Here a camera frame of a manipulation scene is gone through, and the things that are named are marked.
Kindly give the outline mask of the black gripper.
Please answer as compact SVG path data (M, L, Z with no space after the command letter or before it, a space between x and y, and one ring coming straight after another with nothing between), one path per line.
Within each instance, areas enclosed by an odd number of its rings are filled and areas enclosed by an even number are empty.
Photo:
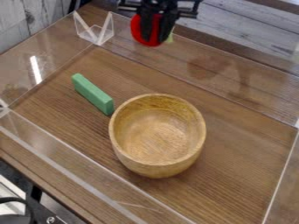
M120 11L134 11L141 15L141 31L145 41L150 41L154 15L159 14L158 41L163 43L174 30L178 18L197 18L203 0L118 0Z

